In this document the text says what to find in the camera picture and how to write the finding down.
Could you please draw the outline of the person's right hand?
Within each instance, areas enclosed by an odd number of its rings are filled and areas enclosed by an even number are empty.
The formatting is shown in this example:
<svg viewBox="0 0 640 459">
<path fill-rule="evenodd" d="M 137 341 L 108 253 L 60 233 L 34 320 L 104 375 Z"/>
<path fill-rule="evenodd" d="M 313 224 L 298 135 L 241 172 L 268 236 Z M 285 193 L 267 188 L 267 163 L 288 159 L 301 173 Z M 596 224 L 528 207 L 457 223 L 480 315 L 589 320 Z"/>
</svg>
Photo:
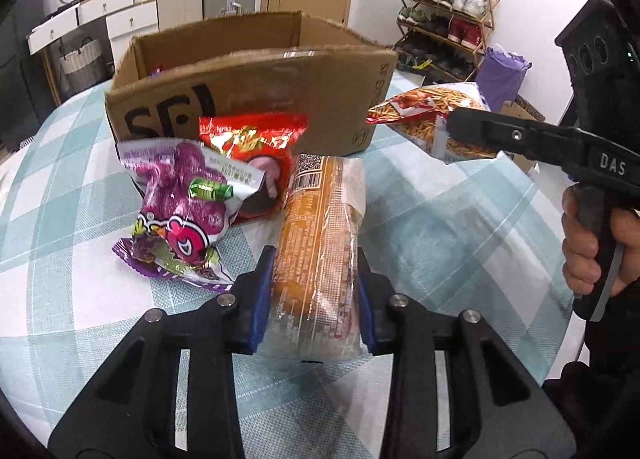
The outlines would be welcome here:
<svg viewBox="0 0 640 459">
<path fill-rule="evenodd" d="M 588 295 L 601 277 L 601 267 L 596 262 L 599 243 L 598 237 L 579 223 L 578 202 L 574 191 L 575 186 L 567 188 L 562 198 L 562 227 L 565 236 L 562 243 L 565 257 L 563 276 L 567 286 L 574 293 Z M 611 229 L 615 239 L 625 245 L 623 260 L 611 292 L 612 297 L 616 297 L 639 279 L 639 217 L 634 213 L 614 208 Z"/>
</svg>

